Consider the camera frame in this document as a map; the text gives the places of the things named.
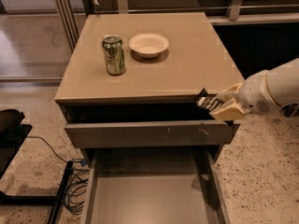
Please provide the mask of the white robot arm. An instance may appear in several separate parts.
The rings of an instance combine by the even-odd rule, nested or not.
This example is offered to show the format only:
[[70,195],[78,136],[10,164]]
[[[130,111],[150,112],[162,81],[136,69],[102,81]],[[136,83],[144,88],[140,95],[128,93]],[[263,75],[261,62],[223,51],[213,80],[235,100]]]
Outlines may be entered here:
[[299,59],[263,70],[220,92],[222,105],[210,115],[216,120],[243,119],[247,114],[279,111],[286,118],[299,115]]

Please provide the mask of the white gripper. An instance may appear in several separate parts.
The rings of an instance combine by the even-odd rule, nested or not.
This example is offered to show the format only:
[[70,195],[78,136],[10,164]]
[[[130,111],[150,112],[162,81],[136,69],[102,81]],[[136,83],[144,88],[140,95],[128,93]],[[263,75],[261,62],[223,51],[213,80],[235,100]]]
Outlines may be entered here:
[[225,103],[210,111],[209,115],[215,120],[230,121],[243,119],[249,112],[264,115],[278,110],[279,105],[268,88],[267,75],[268,71],[263,70],[248,77],[243,84],[235,83],[218,93],[216,98]]

